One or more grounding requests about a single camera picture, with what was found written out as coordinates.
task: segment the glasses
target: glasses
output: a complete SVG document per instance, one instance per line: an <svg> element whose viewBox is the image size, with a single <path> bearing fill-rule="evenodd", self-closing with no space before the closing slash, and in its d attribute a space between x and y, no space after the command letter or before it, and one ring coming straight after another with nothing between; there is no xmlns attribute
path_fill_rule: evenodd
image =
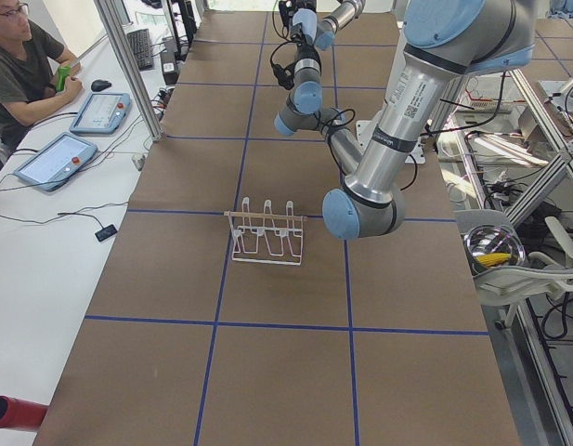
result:
<svg viewBox="0 0 573 446"><path fill-rule="evenodd" d="M23 14L24 16L28 16L28 10L29 10L29 8L28 8L27 3L20 3L20 5L16 9L12 9L11 11L4 12L3 14L0 14L0 16L7 17L10 20L15 20L20 16L20 14Z"/></svg>

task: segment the metal bowl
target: metal bowl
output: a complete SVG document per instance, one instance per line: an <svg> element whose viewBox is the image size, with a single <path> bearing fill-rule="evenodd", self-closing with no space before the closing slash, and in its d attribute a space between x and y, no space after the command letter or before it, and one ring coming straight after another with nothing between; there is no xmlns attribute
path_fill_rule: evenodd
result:
<svg viewBox="0 0 573 446"><path fill-rule="evenodd" d="M476 226L463 236L463 243L474 273L488 269L477 261L480 256L486 254L510 254L511 257L503 265L526 263L526 250L510 228L493 225Z"/></svg>

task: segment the white rack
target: white rack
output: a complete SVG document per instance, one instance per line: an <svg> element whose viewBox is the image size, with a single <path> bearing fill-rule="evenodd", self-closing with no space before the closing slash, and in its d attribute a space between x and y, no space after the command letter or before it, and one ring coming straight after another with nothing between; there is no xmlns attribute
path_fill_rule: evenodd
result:
<svg viewBox="0 0 573 446"><path fill-rule="evenodd" d="M263 213L253 213L249 197L242 199L241 212L224 213L230 224L232 259L238 262L299 266L303 261L304 216L294 215L293 202L286 203L286 214L271 210L271 200Z"/></svg>

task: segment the green object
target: green object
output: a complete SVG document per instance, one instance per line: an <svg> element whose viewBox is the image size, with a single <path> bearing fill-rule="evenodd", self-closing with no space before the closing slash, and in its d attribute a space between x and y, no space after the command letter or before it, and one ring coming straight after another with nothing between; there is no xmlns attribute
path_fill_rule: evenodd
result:
<svg viewBox="0 0 573 446"><path fill-rule="evenodd" d="M67 76L70 75L71 71L72 67L69 65L57 68L57 84L55 85L55 89L58 92L63 91L63 88L65 88L65 79L67 79Z"/></svg>

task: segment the black t-shirt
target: black t-shirt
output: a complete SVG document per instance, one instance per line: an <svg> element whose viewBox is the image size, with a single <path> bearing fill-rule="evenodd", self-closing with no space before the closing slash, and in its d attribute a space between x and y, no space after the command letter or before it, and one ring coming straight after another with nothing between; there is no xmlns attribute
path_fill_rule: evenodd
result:
<svg viewBox="0 0 573 446"><path fill-rule="evenodd" d="M26 60L19 60L0 46L0 136L16 147L28 127L20 124L2 105L7 102L34 102L44 98L53 72L47 58L56 59L64 46L37 24L30 22L33 38L24 42Z"/></svg>

